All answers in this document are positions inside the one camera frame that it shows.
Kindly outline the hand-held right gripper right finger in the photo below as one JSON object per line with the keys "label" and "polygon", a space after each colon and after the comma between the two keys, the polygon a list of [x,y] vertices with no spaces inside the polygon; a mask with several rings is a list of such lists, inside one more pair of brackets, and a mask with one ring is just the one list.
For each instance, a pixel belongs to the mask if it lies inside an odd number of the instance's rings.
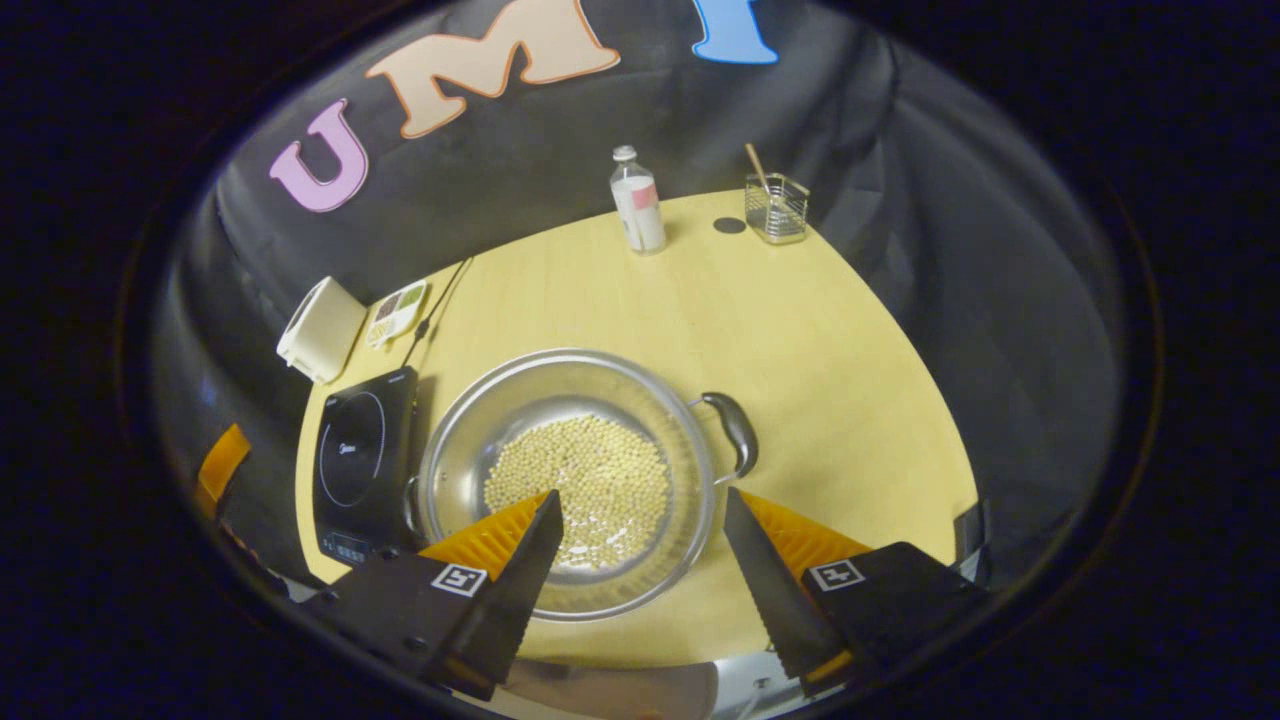
{"label": "hand-held right gripper right finger", "polygon": [[786,676],[808,696],[897,671],[989,600],[915,544],[872,548],[736,487],[723,532]]}

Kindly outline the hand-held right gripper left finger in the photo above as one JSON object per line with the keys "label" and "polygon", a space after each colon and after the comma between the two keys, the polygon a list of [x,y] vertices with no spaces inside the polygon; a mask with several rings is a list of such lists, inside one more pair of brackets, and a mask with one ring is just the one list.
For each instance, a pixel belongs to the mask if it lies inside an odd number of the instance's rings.
{"label": "hand-held right gripper left finger", "polygon": [[489,701],[507,680],[563,538],[550,489],[416,553],[387,547],[302,606],[415,682]]}

